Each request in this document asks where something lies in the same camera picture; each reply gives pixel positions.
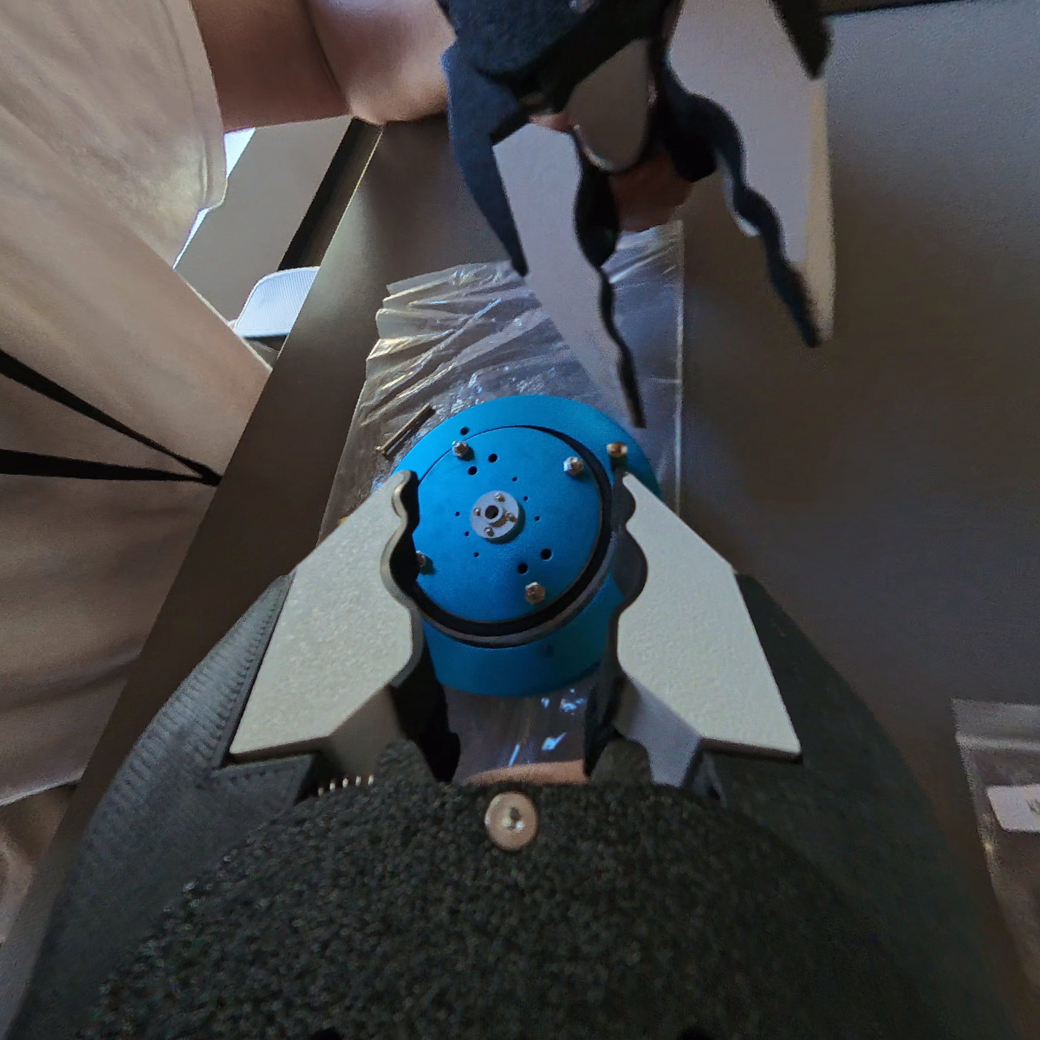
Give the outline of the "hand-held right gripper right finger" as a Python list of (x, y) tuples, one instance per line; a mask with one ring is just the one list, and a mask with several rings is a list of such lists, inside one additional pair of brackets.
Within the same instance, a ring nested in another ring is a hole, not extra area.
[(797, 761), (801, 744), (735, 570), (636, 476), (622, 486), (643, 580), (617, 617), (626, 681), (617, 731), (645, 749), (662, 785), (683, 785), (700, 751)]

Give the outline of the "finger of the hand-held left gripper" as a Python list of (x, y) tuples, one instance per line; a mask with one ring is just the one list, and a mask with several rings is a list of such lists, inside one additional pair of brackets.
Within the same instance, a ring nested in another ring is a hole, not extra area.
[(834, 323), (829, 49), (817, 2), (690, 1), (661, 66), (676, 168), (721, 168), (730, 211), (760, 238), (773, 290), (811, 347)]
[(619, 333), (605, 264), (620, 236), (607, 174), (575, 136), (527, 125), (493, 149), (525, 279), (588, 376), (643, 428), (631, 349)]

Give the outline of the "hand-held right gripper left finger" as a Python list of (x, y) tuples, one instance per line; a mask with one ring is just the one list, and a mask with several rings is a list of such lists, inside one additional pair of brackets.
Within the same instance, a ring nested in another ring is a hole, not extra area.
[(344, 518), (294, 570), (230, 745), (234, 761), (319, 752), (373, 774), (404, 737), (392, 691), (419, 664), (418, 613), (392, 577), (409, 532), (405, 470)]

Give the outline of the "blue round metal wheel assembly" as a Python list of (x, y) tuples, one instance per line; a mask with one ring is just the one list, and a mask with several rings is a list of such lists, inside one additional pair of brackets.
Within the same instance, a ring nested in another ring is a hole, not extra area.
[(570, 398), (506, 396), (432, 428), (397, 470), (418, 479), (409, 594), (438, 682), (508, 699), (594, 673), (622, 601), (617, 479), (661, 495), (631, 430)]

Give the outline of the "person's left forearm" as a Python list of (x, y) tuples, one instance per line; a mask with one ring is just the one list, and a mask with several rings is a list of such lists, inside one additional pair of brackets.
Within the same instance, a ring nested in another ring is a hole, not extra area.
[(453, 42), (434, 1), (193, 1), (227, 131), (446, 109)]

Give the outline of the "person's left hand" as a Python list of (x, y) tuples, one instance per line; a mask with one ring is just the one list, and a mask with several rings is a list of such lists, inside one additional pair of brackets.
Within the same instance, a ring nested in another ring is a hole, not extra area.
[(608, 175), (607, 183), (623, 232), (642, 232), (669, 223), (693, 187), (662, 151), (630, 170)]

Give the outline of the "clear plastic bag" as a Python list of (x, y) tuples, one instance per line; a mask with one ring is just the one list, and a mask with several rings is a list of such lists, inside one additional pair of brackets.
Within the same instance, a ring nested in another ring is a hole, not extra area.
[[(679, 512), (683, 448), (684, 232), (674, 219), (626, 233), (607, 263), (622, 333), (640, 366), (648, 427), (635, 436), (664, 501)], [(407, 451), (464, 409), (521, 393), (571, 397), (609, 412), (565, 347), (535, 294), (504, 262), (468, 264), (391, 284), (376, 317), (379, 339), (337, 466), (320, 537), (371, 495)], [(391, 459), (380, 444), (417, 411), (437, 415)], [(499, 699), (445, 690), (461, 740), (456, 784), (537, 764), (574, 772), (582, 754), (591, 678), (536, 697)]]

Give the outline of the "small metal pin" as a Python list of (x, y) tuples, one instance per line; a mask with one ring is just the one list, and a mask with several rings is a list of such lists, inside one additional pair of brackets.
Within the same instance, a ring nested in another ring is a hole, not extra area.
[(424, 406), (419, 411), (414, 413), (404, 424), (390, 435), (382, 444), (376, 448), (378, 454), (385, 459), (391, 459), (396, 452), (398, 447), (407, 442), (410, 437), (415, 435), (420, 428), (423, 427), (428, 420), (437, 415), (437, 410), (432, 406)]

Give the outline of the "small labelled bag of screws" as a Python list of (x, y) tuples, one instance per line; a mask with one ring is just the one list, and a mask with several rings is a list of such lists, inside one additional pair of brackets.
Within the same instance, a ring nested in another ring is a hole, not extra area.
[(952, 702), (990, 880), (1024, 976), (1039, 987), (1039, 707)]

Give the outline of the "white mesh chair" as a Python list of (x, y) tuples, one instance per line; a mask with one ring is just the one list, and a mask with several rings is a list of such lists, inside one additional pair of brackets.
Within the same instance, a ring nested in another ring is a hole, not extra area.
[(318, 272), (317, 266), (295, 267), (259, 279), (231, 327), (244, 339), (288, 336)]

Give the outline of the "person in beige shirt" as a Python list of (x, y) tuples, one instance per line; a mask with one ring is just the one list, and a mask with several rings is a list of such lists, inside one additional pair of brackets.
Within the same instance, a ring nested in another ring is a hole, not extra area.
[(80, 778), (268, 367), (174, 262), (219, 205), (191, 2), (2, 2), (2, 806)]

